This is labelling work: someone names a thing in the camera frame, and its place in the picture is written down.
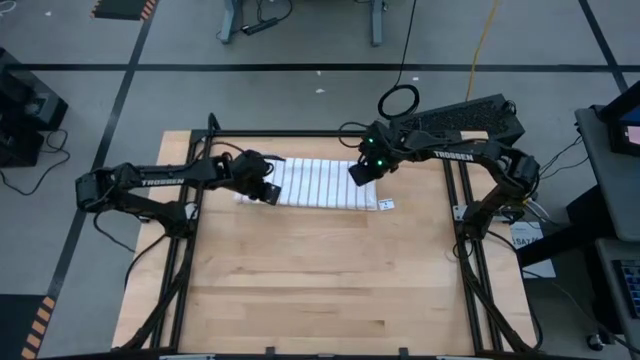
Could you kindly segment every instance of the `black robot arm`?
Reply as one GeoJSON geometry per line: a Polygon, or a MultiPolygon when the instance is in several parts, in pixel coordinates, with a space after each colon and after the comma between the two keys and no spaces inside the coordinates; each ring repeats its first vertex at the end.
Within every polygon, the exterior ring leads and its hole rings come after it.
{"type": "Polygon", "coordinates": [[[157,220],[168,236],[185,237],[193,222],[183,204],[160,203],[129,191],[134,188],[187,185],[205,190],[226,188],[253,200],[275,205],[280,187],[263,177],[273,170],[265,156],[247,150],[235,159],[229,153],[195,160],[187,165],[134,166],[124,163],[101,168],[76,180],[76,202],[80,210],[99,213],[118,210],[141,218],[157,220]]]}
{"type": "Polygon", "coordinates": [[[522,206],[538,183],[540,165],[533,156],[497,141],[464,139],[456,131],[401,131],[376,121],[367,128],[358,149],[360,159],[349,172],[359,186],[396,171],[405,160],[449,159],[486,168],[496,187],[481,201],[468,204],[457,229],[465,239],[482,239],[494,214],[503,206],[522,206]]]}

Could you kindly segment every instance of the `black floor stripe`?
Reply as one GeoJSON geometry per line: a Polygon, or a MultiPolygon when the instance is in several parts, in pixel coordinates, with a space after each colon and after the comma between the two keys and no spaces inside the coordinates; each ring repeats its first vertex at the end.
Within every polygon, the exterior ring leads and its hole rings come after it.
{"type": "MultiPolygon", "coordinates": [[[[128,71],[128,64],[14,64],[10,70],[30,71],[128,71]]],[[[621,66],[628,72],[640,72],[640,65],[621,66]]],[[[323,64],[137,64],[135,71],[167,72],[244,72],[244,71],[399,71],[400,64],[323,63],[323,64]]],[[[405,71],[468,72],[469,64],[405,64],[405,71]]],[[[610,65],[515,65],[479,64],[477,72],[515,73],[606,73],[610,65]]]]}
{"type": "MultiPolygon", "coordinates": [[[[111,146],[111,141],[113,140],[113,135],[116,131],[116,127],[118,126],[118,121],[120,120],[122,108],[124,107],[127,95],[129,94],[129,89],[131,88],[131,82],[133,81],[136,65],[140,61],[140,55],[142,55],[144,43],[146,42],[147,36],[149,35],[149,29],[151,28],[152,20],[153,14],[149,18],[149,20],[145,21],[145,23],[142,25],[142,28],[140,29],[138,39],[136,40],[136,45],[133,49],[133,53],[131,54],[129,64],[126,67],[126,73],[124,74],[124,78],[122,79],[122,83],[120,84],[120,89],[118,90],[118,94],[116,95],[116,99],[113,103],[111,115],[109,116],[109,121],[107,122],[107,125],[104,129],[104,133],[102,134],[102,139],[100,140],[100,145],[98,146],[98,151],[93,160],[93,164],[91,165],[91,169],[96,169],[104,166],[104,161],[107,158],[107,153],[109,152],[109,147],[111,146]]],[[[47,294],[54,299],[58,298],[58,296],[60,295],[60,291],[62,290],[62,286],[67,276],[67,272],[69,271],[71,259],[73,258],[73,253],[76,250],[78,239],[80,238],[80,233],[82,232],[82,227],[84,226],[86,217],[87,214],[85,212],[76,210],[73,221],[71,223],[71,227],[69,228],[69,233],[67,234],[67,239],[65,240],[64,246],[62,248],[62,254],[58,259],[58,264],[56,265],[56,269],[53,273],[53,278],[51,279],[51,283],[49,284],[49,291],[47,294]]]]}
{"type": "Polygon", "coordinates": [[[593,32],[593,36],[595,36],[596,41],[598,42],[598,46],[600,46],[600,50],[602,51],[602,55],[604,55],[605,60],[607,61],[607,65],[611,68],[611,73],[613,74],[613,78],[618,85],[618,89],[620,92],[626,91],[629,87],[627,86],[627,82],[624,80],[624,76],[622,75],[622,71],[618,66],[618,62],[616,58],[613,56],[613,52],[607,43],[607,40],[604,38],[604,34],[602,33],[602,29],[598,24],[598,20],[596,20],[596,16],[591,10],[591,6],[587,0],[578,0],[580,3],[580,7],[584,12],[584,16],[587,18],[587,22],[589,23],[589,27],[591,27],[591,31],[593,32]]]}

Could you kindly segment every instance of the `black metal frame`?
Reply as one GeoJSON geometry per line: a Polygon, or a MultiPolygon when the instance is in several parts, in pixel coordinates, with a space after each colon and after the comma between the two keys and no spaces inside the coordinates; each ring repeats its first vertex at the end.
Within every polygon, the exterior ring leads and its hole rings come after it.
{"type": "MultiPolygon", "coordinates": [[[[213,131],[209,130],[192,130],[191,137],[189,140],[189,148],[187,151],[186,162],[190,162],[195,159],[196,149],[200,145],[202,139],[204,139],[204,146],[206,148],[211,148],[211,143],[213,137],[359,137],[362,135],[361,131],[326,131],[326,130],[221,130],[219,127],[215,128],[213,131]]],[[[455,226],[455,216],[453,214],[453,206],[458,205],[458,198],[456,193],[455,181],[453,178],[453,170],[451,166],[451,162],[448,160],[443,160],[444,165],[444,174],[445,180],[447,183],[447,190],[449,195],[449,202],[451,207],[451,218],[452,222],[455,226]]],[[[469,174],[467,171],[466,164],[459,163],[460,165],[460,177],[462,179],[462,187],[465,197],[465,202],[470,204],[473,201],[473,193],[471,191],[471,182],[469,179],[469,174]]],[[[187,186],[182,186],[179,195],[179,201],[186,205],[187,198],[189,195],[189,189],[187,186]]],[[[199,188],[195,193],[195,203],[198,208],[202,205],[204,190],[199,188]]],[[[193,234],[186,239],[186,249],[185,249],[185,258],[183,261],[192,262],[193,249],[195,248],[195,241],[197,238],[197,229],[198,223],[196,223],[195,230],[193,234]]],[[[177,260],[179,242],[181,240],[177,238],[172,238],[171,243],[169,245],[169,252],[167,254],[167,260],[165,263],[165,270],[162,279],[162,286],[160,296],[162,297],[166,292],[168,285],[171,283],[173,278],[175,264],[177,260]]],[[[461,248],[464,248],[464,239],[456,234],[456,243],[461,248]]],[[[476,257],[476,265],[477,271],[482,283],[483,289],[491,295],[491,284],[489,281],[489,274],[487,269],[486,258],[484,255],[484,249],[482,247],[481,242],[474,242],[474,253],[476,257]]],[[[136,350],[136,351],[116,351],[109,354],[101,354],[100,356],[104,356],[104,359],[157,359],[158,355],[161,353],[163,355],[170,354],[178,354],[178,348],[180,343],[180,335],[182,330],[182,322],[184,320],[184,311],[186,307],[186,296],[187,290],[189,287],[189,277],[191,275],[191,271],[186,274],[186,280],[179,290],[177,294],[176,301],[176,309],[175,316],[173,319],[173,324],[171,328],[170,342],[168,347],[160,347],[160,340],[162,337],[162,328],[164,325],[164,317],[161,318],[159,323],[156,325],[152,335],[150,342],[150,349],[144,350],[136,350]]],[[[493,346],[493,350],[485,350],[482,343],[482,329],[480,328],[480,323],[478,320],[478,309],[476,306],[476,298],[471,289],[467,284],[464,284],[464,294],[467,304],[467,312],[469,316],[469,327],[471,333],[471,339],[473,342],[474,348],[474,357],[482,357],[482,358],[490,358],[490,359],[499,359],[499,360],[524,360],[524,359],[557,359],[557,360],[580,360],[579,358],[569,358],[569,357],[559,357],[559,356],[551,356],[545,354],[523,354],[523,353],[513,353],[513,352],[504,352],[502,348],[502,342],[500,337],[500,331],[496,327],[496,325],[491,321],[490,318],[487,318],[489,330],[491,334],[491,343],[493,346]]],[[[399,353],[395,356],[380,356],[380,355],[334,355],[331,356],[334,360],[364,360],[364,359],[375,359],[375,360],[432,360],[438,357],[436,356],[413,356],[409,355],[409,349],[407,348],[399,348],[399,353]]],[[[93,359],[97,354],[92,355],[82,355],[75,356],[72,359],[83,360],[83,359],[93,359]]],[[[244,359],[290,359],[290,360],[308,360],[311,358],[320,358],[321,355],[313,354],[313,355],[280,355],[276,354],[276,349],[273,347],[268,347],[265,349],[264,354],[216,354],[216,359],[235,359],[235,360],[244,360],[244,359]]]]}

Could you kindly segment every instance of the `white cloth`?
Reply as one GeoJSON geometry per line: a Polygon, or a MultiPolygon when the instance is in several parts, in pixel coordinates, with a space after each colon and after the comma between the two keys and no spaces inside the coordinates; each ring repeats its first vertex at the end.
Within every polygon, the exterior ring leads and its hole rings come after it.
{"type": "MultiPolygon", "coordinates": [[[[378,209],[375,181],[356,186],[349,174],[354,161],[288,158],[267,160],[274,170],[264,179],[280,186],[278,205],[351,210],[378,209]]],[[[235,195],[236,201],[258,203],[247,196],[235,195]]]]}

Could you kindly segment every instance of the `orange and black caution tape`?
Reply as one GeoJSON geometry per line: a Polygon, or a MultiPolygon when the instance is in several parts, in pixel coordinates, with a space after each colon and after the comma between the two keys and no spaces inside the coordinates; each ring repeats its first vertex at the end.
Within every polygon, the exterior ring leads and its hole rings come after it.
{"type": "Polygon", "coordinates": [[[27,335],[27,340],[22,348],[23,359],[35,359],[38,356],[42,339],[47,332],[47,325],[49,325],[49,320],[51,319],[51,314],[55,306],[55,300],[48,296],[42,300],[42,304],[40,304],[36,312],[36,318],[33,320],[33,324],[31,324],[31,331],[29,335],[27,335]]]}
{"type": "Polygon", "coordinates": [[[92,18],[147,20],[157,0],[98,0],[91,10],[92,18]]]}

